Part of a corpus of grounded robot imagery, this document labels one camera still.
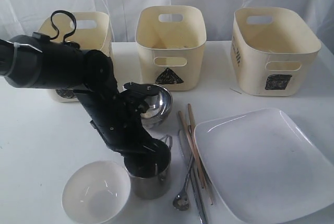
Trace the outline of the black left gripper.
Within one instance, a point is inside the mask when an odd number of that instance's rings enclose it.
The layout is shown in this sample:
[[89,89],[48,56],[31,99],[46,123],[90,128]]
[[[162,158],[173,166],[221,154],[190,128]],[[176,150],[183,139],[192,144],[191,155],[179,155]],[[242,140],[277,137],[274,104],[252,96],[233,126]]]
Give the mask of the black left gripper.
[[74,94],[107,147],[125,157],[124,165],[131,175],[155,176],[168,168],[172,137],[156,141],[144,129],[139,109],[117,89],[75,89]]

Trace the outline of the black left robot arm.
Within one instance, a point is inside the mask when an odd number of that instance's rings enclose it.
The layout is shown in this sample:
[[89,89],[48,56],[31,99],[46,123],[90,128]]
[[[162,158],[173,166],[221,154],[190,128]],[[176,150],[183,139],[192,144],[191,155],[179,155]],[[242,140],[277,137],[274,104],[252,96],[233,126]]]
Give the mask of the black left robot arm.
[[71,90],[93,128],[109,149],[124,157],[133,175],[148,178],[169,166],[169,147],[141,121],[149,109],[147,98],[159,89],[127,82],[119,91],[113,62],[103,52],[55,43],[42,33],[18,35],[1,41],[1,76],[15,88]]

